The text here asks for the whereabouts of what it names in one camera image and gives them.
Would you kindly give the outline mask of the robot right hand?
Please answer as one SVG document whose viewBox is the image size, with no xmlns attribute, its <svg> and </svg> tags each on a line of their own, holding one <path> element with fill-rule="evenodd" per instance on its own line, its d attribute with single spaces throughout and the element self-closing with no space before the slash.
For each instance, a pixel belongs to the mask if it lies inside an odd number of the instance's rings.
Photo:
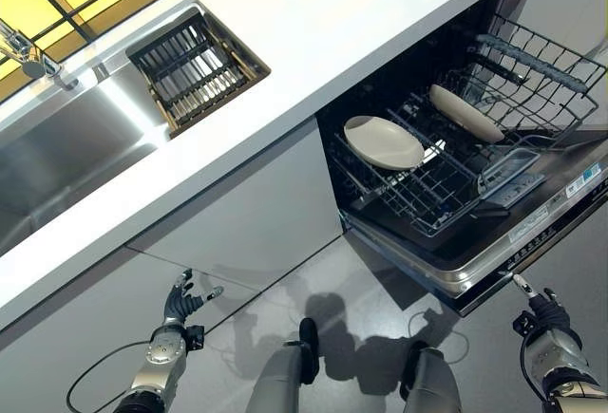
<svg viewBox="0 0 608 413">
<path fill-rule="evenodd" d="M 541 294 L 520 274 L 514 274 L 512 280 L 526 296 L 528 304 L 528 309 L 523 310 L 512 323 L 512 328 L 521 337 L 531 334 L 534 329 L 570 328 L 570 317 L 554 294 Z"/>
</svg>

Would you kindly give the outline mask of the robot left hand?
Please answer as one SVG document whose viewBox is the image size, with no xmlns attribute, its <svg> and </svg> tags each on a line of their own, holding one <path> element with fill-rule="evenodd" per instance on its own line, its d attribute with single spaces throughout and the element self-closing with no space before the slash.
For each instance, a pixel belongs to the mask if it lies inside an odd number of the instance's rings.
<svg viewBox="0 0 608 413">
<path fill-rule="evenodd" d="M 193 270 L 186 269 L 178 276 L 167 294 L 162 315 L 162 324 L 164 326 L 179 326 L 183 328 L 190 315 L 224 293 L 222 286 L 215 286 L 203 295 L 193 295 L 190 292 L 193 288 Z"/>
</svg>

